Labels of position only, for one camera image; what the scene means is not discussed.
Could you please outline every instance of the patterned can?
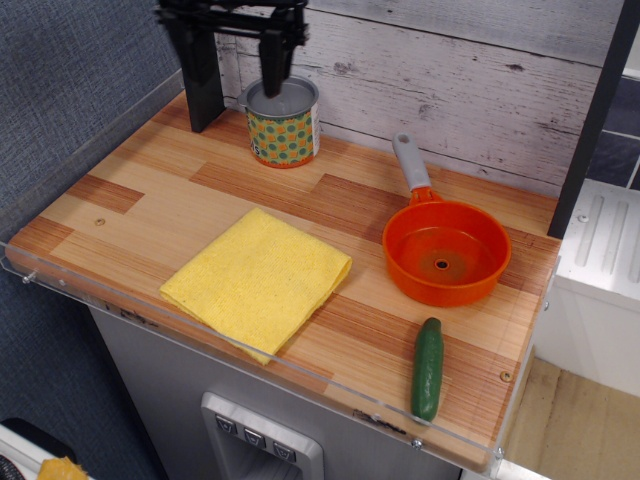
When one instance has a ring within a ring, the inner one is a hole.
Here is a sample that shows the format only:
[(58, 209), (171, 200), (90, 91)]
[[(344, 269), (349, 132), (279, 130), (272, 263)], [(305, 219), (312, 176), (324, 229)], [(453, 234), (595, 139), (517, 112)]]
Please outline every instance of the patterned can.
[(262, 82), (238, 97), (247, 111), (251, 150), (259, 162), (292, 168), (310, 162), (320, 148), (318, 89), (309, 80), (289, 77), (280, 95), (269, 99)]

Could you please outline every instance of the toy frying pan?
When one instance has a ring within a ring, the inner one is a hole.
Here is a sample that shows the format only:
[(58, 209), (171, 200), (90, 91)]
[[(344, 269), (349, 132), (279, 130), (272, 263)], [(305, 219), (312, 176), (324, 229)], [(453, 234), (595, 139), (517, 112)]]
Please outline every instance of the toy frying pan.
[(397, 133), (393, 150), (412, 196), (382, 235), (391, 278), (428, 305), (454, 307), (487, 296), (511, 258), (507, 232), (486, 212), (435, 194), (409, 134)]

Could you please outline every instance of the yellow object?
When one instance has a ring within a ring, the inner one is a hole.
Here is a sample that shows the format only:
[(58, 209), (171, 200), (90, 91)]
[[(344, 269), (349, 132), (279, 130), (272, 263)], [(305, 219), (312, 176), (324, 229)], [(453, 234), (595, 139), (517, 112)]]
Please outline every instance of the yellow object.
[(89, 477), (78, 465), (64, 458), (44, 460), (37, 480), (87, 480)]
[[(178, 270), (160, 293), (222, 335), (275, 355), (347, 276), (351, 262), (256, 208)], [(243, 350), (269, 363), (269, 357)]]

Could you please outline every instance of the blue fabric wall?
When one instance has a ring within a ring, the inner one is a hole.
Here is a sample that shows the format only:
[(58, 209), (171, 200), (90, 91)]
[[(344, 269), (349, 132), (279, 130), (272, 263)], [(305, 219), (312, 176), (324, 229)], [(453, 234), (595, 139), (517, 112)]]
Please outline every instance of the blue fabric wall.
[[(179, 64), (153, 6), (2, 2), (0, 241), (179, 91)], [(86, 307), (4, 271), (0, 378), (0, 419), (48, 431), (92, 476), (162, 478)]]

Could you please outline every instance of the toy cucumber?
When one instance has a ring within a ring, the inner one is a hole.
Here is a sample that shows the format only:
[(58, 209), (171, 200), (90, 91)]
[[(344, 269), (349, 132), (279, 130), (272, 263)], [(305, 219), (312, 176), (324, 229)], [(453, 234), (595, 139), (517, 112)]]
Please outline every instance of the toy cucumber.
[(411, 386), (411, 413), (428, 422), (438, 412), (443, 361), (442, 323), (431, 317), (424, 322), (416, 338)]

